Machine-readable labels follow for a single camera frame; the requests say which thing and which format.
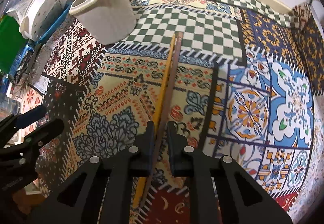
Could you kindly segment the white ceramic utensil holder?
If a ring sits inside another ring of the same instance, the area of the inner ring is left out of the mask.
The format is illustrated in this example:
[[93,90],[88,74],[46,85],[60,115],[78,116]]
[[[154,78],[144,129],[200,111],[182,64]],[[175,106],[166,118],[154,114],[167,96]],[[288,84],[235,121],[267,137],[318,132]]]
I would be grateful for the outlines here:
[[129,0],[75,0],[69,13],[103,45],[121,41],[137,23]]

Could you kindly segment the mauve pink chopstick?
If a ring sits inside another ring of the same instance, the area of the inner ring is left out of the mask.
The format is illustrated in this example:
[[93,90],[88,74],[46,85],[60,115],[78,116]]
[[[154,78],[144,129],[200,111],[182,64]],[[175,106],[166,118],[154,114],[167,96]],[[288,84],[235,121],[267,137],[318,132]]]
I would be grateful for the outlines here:
[[166,76],[163,77],[163,84],[161,86],[161,97],[162,99],[159,101],[159,113],[154,114],[154,121],[159,122],[159,127],[156,131],[156,141],[154,146],[154,153],[153,153],[153,164],[152,164],[152,173],[147,178],[143,195],[140,200],[140,206],[144,206],[148,191],[150,188],[151,181],[153,179],[153,174],[156,168],[156,164],[158,162],[159,151],[162,143],[162,139],[164,136],[165,126],[167,123],[167,117],[169,113],[169,109],[171,106],[171,99],[173,95],[173,89],[175,85],[175,78],[177,73],[178,67],[178,60],[180,57],[181,52],[181,44],[183,39],[183,33],[177,32],[176,35],[171,40],[170,45],[170,53],[168,55],[167,64],[166,64]]

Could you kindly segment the patterned patchwork table mat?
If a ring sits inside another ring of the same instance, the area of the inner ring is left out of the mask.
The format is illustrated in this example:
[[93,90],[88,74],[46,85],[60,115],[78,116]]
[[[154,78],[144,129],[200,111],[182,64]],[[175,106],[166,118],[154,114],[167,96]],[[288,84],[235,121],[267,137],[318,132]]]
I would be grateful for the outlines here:
[[101,45],[69,16],[23,109],[64,132],[36,162],[48,196],[91,156],[131,146],[158,108],[173,35],[183,33],[165,116],[206,155],[229,155],[298,222],[323,174],[323,37],[308,2],[130,0],[132,33]]

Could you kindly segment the yellow wooden chopstick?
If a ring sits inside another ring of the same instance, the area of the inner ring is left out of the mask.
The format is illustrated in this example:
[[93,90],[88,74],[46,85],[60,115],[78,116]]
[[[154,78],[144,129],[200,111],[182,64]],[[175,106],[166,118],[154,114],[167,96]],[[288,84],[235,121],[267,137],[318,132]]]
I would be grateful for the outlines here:
[[[167,57],[167,61],[166,61],[166,65],[165,65],[165,71],[164,71],[163,79],[162,79],[162,83],[161,83],[160,95],[158,97],[157,107],[156,107],[155,113],[153,115],[154,135],[157,134],[157,129],[159,127],[159,120],[160,120],[161,112],[163,110],[162,104],[163,104],[163,100],[164,100],[164,96],[165,96],[165,92],[166,92],[166,88],[167,88],[167,81],[168,81],[169,74],[170,74],[170,68],[171,68],[171,62],[172,62],[172,57],[173,57],[175,39],[176,39],[176,34],[174,34],[172,39],[171,39],[170,50],[169,50],[169,54],[168,54],[168,57]],[[140,202],[141,202],[141,199],[142,199],[142,195],[144,193],[144,188],[145,188],[147,180],[148,180],[148,178],[145,178],[145,177],[140,177],[138,179],[136,193],[135,193],[135,196],[134,196],[134,199],[133,199],[133,207],[134,208],[138,208],[139,205],[140,205]]]

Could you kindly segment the green plastic box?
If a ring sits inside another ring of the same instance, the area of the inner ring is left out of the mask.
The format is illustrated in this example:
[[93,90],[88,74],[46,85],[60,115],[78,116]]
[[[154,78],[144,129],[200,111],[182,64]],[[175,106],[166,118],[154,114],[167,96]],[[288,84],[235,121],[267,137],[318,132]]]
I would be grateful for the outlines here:
[[25,47],[27,40],[13,17],[4,15],[1,18],[0,31],[0,67],[2,72],[9,73],[16,55]]

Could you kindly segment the white perforated plastic lid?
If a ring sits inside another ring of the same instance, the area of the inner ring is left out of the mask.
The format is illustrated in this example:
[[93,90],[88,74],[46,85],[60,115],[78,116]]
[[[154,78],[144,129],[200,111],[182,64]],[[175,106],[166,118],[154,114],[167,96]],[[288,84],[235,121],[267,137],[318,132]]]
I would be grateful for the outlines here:
[[23,38],[38,41],[62,14],[67,0],[31,0],[19,31]]

